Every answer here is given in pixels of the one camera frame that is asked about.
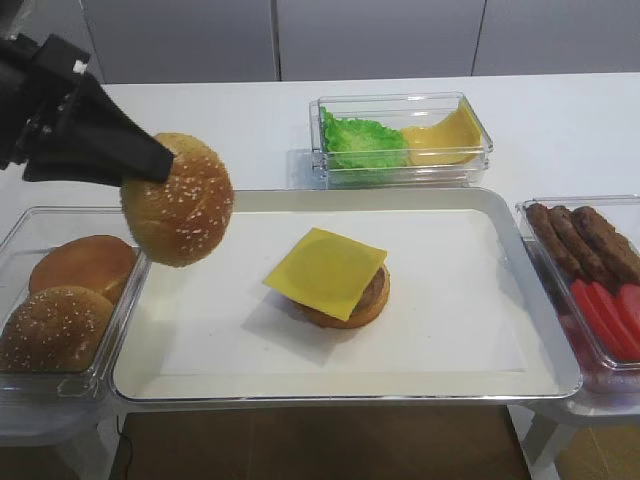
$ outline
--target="green lettuce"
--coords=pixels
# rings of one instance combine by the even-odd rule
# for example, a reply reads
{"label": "green lettuce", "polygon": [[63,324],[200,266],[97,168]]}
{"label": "green lettuce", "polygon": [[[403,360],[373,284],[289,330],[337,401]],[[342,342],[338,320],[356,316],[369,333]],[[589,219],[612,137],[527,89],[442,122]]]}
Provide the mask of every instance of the green lettuce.
{"label": "green lettuce", "polygon": [[332,153],[330,168],[386,168],[407,164],[407,152],[402,151],[407,148],[407,142],[398,130],[375,120],[338,119],[325,108],[322,120],[324,148]]}

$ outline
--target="sesame seed bun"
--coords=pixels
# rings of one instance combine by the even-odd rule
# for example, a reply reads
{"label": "sesame seed bun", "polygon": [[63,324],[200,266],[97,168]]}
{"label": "sesame seed bun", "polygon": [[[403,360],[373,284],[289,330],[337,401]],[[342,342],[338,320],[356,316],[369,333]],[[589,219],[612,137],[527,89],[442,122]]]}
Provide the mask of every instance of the sesame seed bun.
{"label": "sesame seed bun", "polygon": [[161,133],[176,157],[164,184],[126,179],[122,209],[136,242],[151,260],[183,267],[218,246],[233,210],[233,187],[218,154],[200,140]]}
{"label": "sesame seed bun", "polygon": [[83,287],[53,287],[31,295],[0,338],[0,370],[86,370],[109,324],[113,305]]}

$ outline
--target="table leg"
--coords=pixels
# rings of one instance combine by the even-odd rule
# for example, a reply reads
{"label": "table leg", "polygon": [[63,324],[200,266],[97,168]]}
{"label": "table leg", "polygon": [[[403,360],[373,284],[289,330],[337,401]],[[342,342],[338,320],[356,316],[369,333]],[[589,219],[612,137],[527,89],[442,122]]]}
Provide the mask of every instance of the table leg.
{"label": "table leg", "polygon": [[562,425],[523,407],[509,407],[529,473],[533,480],[557,480],[555,458],[573,439],[578,428]]}
{"label": "table leg", "polygon": [[[124,418],[119,416],[120,426]],[[116,416],[111,416],[55,448],[79,480],[108,480],[119,440]]]}

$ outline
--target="red tomato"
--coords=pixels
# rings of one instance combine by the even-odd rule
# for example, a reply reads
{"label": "red tomato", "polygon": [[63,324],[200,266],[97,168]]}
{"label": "red tomato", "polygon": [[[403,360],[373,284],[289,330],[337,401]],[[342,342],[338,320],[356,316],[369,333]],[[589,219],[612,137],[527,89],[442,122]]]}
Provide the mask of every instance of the red tomato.
{"label": "red tomato", "polygon": [[604,319],[609,331],[616,337],[625,352],[634,360],[640,360],[640,341],[629,331],[625,322],[620,318],[613,301],[613,295],[597,282],[587,286],[587,294],[600,314],[600,318]]}
{"label": "red tomato", "polygon": [[571,293],[573,293],[576,303],[580,307],[580,310],[591,327],[591,330],[593,330],[596,336],[604,344],[605,348],[609,350],[616,359],[629,361],[628,353],[625,352],[624,348],[622,348],[620,342],[618,342],[615,335],[613,335],[609,330],[607,323],[593,305],[587,290],[587,284],[582,280],[576,280],[571,285]]}
{"label": "red tomato", "polygon": [[615,300],[620,318],[631,334],[640,340],[640,287],[623,285]]}

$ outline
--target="cheese slice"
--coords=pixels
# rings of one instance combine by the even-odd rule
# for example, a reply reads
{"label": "cheese slice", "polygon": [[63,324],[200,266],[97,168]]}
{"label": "cheese slice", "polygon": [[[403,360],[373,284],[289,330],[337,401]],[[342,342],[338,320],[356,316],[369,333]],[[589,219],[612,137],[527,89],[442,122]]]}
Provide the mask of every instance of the cheese slice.
{"label": "cheese slice", "polygon": [[313,228],[264,283],[346,322],[386,257],[384,250]]}
{"label": "cheese slice", "polygon": [[466,103],[431,127],[407,127],[402,135],[412,149],[409,163],[414,166],[465,163],[476,153],[426,154],[421,149],[456,149],[482,146],[482,133]]}

